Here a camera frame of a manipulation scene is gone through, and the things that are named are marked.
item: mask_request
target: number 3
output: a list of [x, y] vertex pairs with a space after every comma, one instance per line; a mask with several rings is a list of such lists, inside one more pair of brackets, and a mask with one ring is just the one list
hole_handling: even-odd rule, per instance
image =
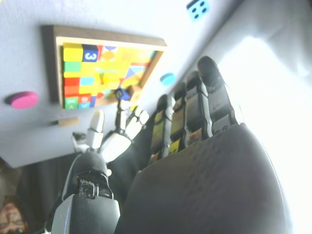
[[95, 60], [97, 58], [97, 55], [96, 53], [93, 53], [92, 55], [90, 53], [86, 53], [84, 57], [86, 60]]

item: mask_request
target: blue disc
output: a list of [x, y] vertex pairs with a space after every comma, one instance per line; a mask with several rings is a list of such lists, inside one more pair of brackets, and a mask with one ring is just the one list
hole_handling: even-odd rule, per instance
[[176, 76], [173, 73], [167, 73], [164, 74], [161, 78], [160, 78], [160, 82], [162, 83], [162, 85], [164, 86], [168, 86], [171, 85], [175, 82], [176, 80]]

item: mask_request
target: wooden frame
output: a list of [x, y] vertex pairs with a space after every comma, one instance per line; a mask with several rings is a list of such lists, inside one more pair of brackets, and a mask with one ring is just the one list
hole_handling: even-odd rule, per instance
[[[54, 26], [54, 41], [56, 53], [56, 65], [58, 76], [58, 95], [61, 106], [63, 107], [63, 74], [62, 74], [62, 46], [64, 42], [81, 43], [89, 45], [109, 44], [111, 46], [124, 46], [133, 48], [144, 48], [155, 50], [156, 54], [150, 65], [146, 69], [139, 85], [132, 85], [128, 91], [131, 95], [130, 102], [137, 102], [140, 93], [146, 82], [151, 77], [155, 66], [158, 64], [167, 45], [163, 39], [136, 36], [123, 33], [100, 31], [93, 29], [83, 29], [67, 26]], [[96, 106], [117, 102], [115, 97], [97, 99]]]

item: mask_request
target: person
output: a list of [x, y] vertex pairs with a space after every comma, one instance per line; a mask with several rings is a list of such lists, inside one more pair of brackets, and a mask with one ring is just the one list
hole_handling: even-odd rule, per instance
[[22, 207], [13, 195], [5, 196], [0, 210], [0, 234], [27, 234], [28, 223], [24, 218]]

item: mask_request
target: pink round object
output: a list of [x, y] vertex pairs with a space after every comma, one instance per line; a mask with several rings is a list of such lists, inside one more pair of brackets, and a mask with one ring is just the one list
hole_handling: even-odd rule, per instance
[[38, 96], [34, 92], [21, 92], [11, 98], [11, 106], [15, 109], [26, 109], [36, 105]]

